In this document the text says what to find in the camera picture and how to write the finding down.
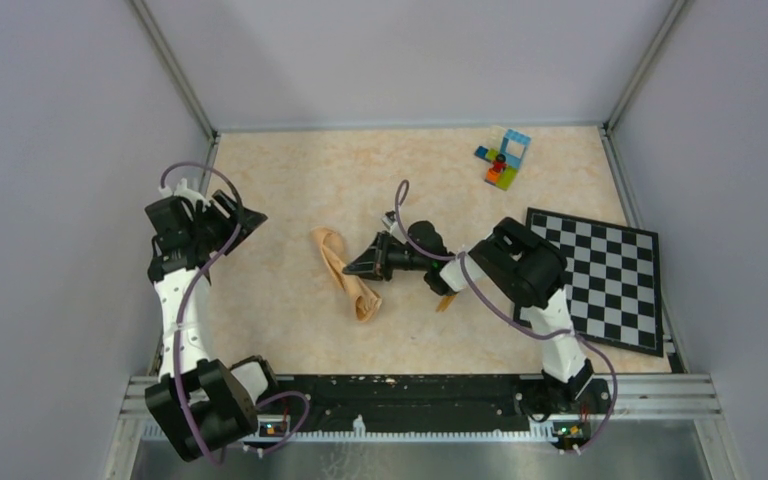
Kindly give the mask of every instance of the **black and white checkerboard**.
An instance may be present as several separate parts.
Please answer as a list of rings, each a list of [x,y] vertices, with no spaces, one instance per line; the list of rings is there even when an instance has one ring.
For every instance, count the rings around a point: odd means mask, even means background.
[[[594,342],[663,356],[658,235],[528,209],[526,226],[567,258],[564,284],[575,330]],[[525,309],[514,318],[530,326]]]

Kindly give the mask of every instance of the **beige tabletop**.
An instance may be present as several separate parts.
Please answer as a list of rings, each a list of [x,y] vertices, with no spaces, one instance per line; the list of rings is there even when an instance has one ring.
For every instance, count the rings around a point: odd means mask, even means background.
[[[492,137],[489,128],[222,135],[216,168],[269,220],[211,269],[209,322],[219,357],[231,364],[258,354],[276,372],[298,374],[539,372],[538,342],[471,292],[435,313],[440,297],[420,272],[367,282],[383,302],[375,318],[359,323],[310,234],[317,226],[336,230],[352,260],[383,228],[380,217],[393,209],[403,178],[411,182],[404,220],[430,220],[453,251],[502,217],[524,221],[529,206],[624,224],[596,127],[519,130],[532,143],[507,192],[483,181],[488,165],[473,156]],[[214,176],[210,191],[220,187]],[[479,286],[512,310],[492,282]],[[600,348],[621,372],[669,371],[664,358]]]

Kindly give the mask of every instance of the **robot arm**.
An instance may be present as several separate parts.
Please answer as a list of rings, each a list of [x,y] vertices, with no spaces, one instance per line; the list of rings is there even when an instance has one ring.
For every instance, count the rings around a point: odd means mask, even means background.
[[[182,180],[174,191],[163,189],[165,198],[146,207],[157,234],[152,238],[154,255],[148,276],[154,284],[163,313],[163,361],[158,383],[146,389],[146,405],[178,455],[187,461],[201,456],[186,422],[174,385],[173,356],[180,357],[180,372],[189,396],[203,390],[207,400],[189,405],[199,434],[210,450],[224,447],[258,429],[254,404],[265,391],[277,389],[269,364],[250,357],[227,368],[214,358],[206,323],[209,277],[201,277],[178,323],[184,294],[198,270],[232,235],[240,233],[225,252],[230,253],[258,226],[266,215],[248,210],[217,191],[211,200],[187,187]],[[173,352],[173,339],[180,331],[180,351]]]
[[[394,212],[385,214],[382,221],[387,230],[379,232],[372,245],[343,273],[369,280],[390,280],[394,268],[425,270],[426,283],[438,295],[454,295],[469,286],[460,259],[440,265],[410,244],[405,245],[401,230],[394,225]],[[430,222],[414,223],[407,232],[423,249],[437,255],[452,255]],[[410,261],[391,261],[394,251]],[[566,260],[554,245],[514,219],[502,219],[487,238],[470,249],[464,258],[464,268],[473,281],[490,277],[511,301],[525,305],[538,335],[573,331],[561,281]],[[547,386],[568,400],[576,400],[593,377],[593,366],[578,341],[572,334],[558,335],[543,342],[542,350]]]

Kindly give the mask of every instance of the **orange cloth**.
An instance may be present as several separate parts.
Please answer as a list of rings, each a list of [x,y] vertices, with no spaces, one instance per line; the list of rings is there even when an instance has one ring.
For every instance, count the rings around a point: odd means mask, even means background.
[[[366,322],[372,319],[381,308],[381,296],[367,287],[360,277],[343,275],[343,267],[346,266],[342,258],[346,250],[343,237],[326,227],[316,227],[310,233],[322,253],[322,259],[331,277],[337,282],[337,286],[349,295],[358,321]]]

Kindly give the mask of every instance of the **gray floor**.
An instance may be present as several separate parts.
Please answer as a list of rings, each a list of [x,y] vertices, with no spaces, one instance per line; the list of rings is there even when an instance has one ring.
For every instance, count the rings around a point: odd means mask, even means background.
[[[581,457],[541,453],[544,445],[295,444],[264,460],[229,450],[225,464],[182,462],[164,441],[143,442],[134,480],[152,479],[708,479],[692,422],[609,425]]]

